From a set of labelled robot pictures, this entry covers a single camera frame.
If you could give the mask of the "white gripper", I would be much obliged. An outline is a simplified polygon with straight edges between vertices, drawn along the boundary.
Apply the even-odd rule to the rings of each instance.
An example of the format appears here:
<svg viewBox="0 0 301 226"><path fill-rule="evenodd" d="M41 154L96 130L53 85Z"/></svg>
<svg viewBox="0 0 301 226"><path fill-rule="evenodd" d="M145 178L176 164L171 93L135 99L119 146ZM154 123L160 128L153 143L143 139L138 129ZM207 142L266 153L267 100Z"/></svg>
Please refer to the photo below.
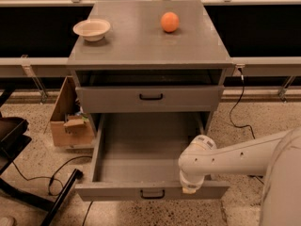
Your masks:
<svg viewBox="0 0 301 226"><path fill-rule="evenodd" d="M195 194L203 185L205 176L188 175L184 171L180 171L180 183L182 185L183 194Z"/></svg>

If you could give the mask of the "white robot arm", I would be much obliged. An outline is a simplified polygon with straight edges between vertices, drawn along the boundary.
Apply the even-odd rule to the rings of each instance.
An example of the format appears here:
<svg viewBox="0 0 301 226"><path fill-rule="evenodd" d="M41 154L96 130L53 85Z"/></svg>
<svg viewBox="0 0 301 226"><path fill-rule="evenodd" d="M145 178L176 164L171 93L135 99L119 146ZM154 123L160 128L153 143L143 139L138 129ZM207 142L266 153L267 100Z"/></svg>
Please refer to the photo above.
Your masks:
<svg viewBox="0 0 301 226"><path fill-rule="evenodd" d="M199 135L180 155L182 191L194 194L209 174L262 175L260 226L301 226L301 128L218 149Z"/></svg>

